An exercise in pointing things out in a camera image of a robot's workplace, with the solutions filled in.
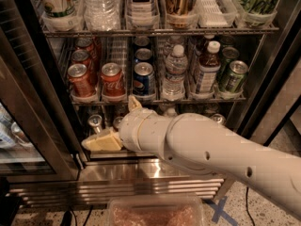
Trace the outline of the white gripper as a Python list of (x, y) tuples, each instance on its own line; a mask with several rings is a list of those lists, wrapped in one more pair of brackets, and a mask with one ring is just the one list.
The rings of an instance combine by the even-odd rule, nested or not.
[(132, 152), (158, 155), (163, 148), (166, 130), (171, 118), (158, 115), (155, 111), (141, 108), (142, 104), (130, 95), (128, 113), (121, 121), (119, 132), (112, 127), (84, 139), (82, 146), (91, 151), (120, 151), (123, 146)]

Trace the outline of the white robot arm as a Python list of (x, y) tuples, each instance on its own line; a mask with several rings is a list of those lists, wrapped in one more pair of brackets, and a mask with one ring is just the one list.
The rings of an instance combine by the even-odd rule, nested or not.
[(301, 158), (245, 139), (196, 113), (166, 117), (131, 96), (129, 113), (114, 133), (102, 130), (82, 141), (85, 149), (151, 153), (174, 168), (200, 175), (225, 173), (296, 218), (301, 217)]

